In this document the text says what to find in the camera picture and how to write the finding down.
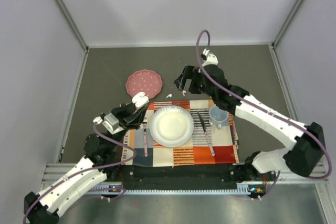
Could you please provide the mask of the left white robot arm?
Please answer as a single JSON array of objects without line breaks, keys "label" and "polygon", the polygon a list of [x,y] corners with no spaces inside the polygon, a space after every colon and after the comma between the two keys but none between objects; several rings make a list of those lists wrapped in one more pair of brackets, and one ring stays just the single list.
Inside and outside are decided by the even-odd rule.
[{"label": "left white robot arm", "polygon": [[80,161],[52,185],[25,196],[23,223],[58,223],[84,194],[101,182],[116,179],[118,166],[137,155],[122,139],[128,131],[140,128],[149,105],[144,96],[94,118],[94,134],[87,136]]}]

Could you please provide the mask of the white earbud charging case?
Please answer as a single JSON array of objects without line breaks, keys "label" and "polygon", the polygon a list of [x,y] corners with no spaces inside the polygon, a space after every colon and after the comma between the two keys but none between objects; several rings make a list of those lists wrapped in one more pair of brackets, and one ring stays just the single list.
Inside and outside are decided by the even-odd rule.
[{"label": "white earbud charging case", "polygon": [[145,92],[141,91],[137,93],[132,98],[132,103],[135,105],[137,109],[143,107],[146,103],[149,102],[149,97],[145,94]]}]

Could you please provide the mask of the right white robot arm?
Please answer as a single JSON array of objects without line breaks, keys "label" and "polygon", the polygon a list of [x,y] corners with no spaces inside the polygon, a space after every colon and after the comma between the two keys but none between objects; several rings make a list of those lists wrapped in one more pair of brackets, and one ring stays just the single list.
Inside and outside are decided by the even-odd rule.
[{"label": "right white robot arm", "polygon": [[250,163],[245,166],[246,176],[256,180],[273,170],[290,170],[309,178],[324,155],[322,126],[316,122],[300,123],[271,110],[247,90],[228,83],[223,70],[216,65],[208,65],[205,70],[208,77],[198,67],[186,65],[174,84],[182,91],[187,80],[191,80],[190,93],[206,94],[221,110],[256,125],[284,145],[282,149],[253,153],[247,159]]}]

